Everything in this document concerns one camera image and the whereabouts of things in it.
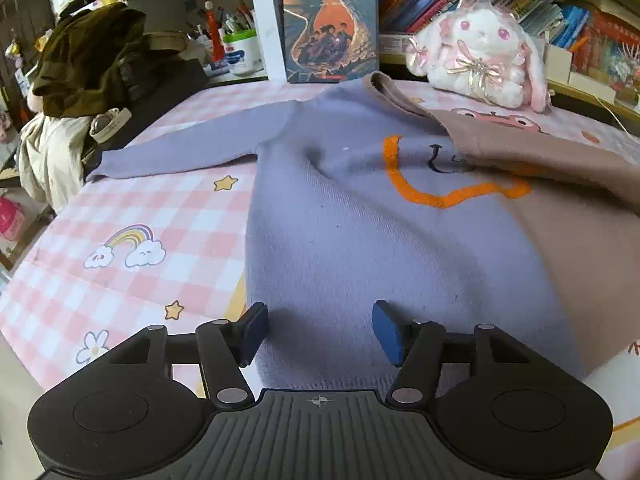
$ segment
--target olive green jacket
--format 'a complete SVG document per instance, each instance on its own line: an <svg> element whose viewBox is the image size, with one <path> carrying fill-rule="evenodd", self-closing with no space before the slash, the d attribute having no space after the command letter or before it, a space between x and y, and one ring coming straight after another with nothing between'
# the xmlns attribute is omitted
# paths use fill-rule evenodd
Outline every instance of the olive green jacket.
<svg viewBox="0 0 640 480"><path fill-rule="evenodd" d="M62 20L41 56L33 93L44 114L81 117L126 107L118 61L139 50L145 15L116 3Z"/></svg>

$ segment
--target rainbow print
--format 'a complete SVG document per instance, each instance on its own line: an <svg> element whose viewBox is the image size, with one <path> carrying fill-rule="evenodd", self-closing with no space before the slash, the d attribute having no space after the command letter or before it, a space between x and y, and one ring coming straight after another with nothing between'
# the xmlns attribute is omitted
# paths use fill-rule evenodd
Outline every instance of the rainbow print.
<svg viewBox="0 0 640 480"><path fill-rule="evenodd" d="M146 241L154 239L154 232L151 227L144 224L133 224L120 229L116 234L109 238L105 243L105 247L113 249L116 245L123 244L124 242L132 242L134 249Z"/></svg>

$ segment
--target sweater sleeve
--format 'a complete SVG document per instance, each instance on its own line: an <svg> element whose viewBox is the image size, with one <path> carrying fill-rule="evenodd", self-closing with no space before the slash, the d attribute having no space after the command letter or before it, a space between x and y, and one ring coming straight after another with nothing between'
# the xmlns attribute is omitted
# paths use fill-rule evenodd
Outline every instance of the sweater sleeve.
<svg viewBox="0 0 640 480"><path fill-rule="evenodd" d="M194 124L157 139L102 154L98 176L130 178L210 168L257 153L258 145L277 137L302 102L285 101L242 110Z"/></svg>

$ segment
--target harry potter book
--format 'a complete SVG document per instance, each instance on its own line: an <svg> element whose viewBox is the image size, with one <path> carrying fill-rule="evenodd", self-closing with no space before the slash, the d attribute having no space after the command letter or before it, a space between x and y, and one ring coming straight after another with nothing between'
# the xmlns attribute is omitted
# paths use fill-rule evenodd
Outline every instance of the harry potter book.
<svg viewBox="0 0 640 480"><path fill-rule="evenodd" d="M377 0L283 4L289 82L340 82L378 69Z"/></svg>

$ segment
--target pink toy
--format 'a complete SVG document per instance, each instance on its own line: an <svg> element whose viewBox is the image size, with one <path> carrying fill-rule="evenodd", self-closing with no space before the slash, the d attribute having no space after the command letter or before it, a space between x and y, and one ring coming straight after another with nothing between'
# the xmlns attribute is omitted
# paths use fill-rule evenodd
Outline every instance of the pink toy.
<svg viewBox="0 0 640 480"><path fill-rule="evenodd" d="M10 241L20 235L24 224L24 215L11 200L0 196L0 234Z"/></svg>
<svg viewBox="0 0 640 480"><path fill-rule="evenodd" d="M489 0L461 0L415 35L406 55L410 72L436 88L504 108L549 101L544 66L531 37Z"/></svg>

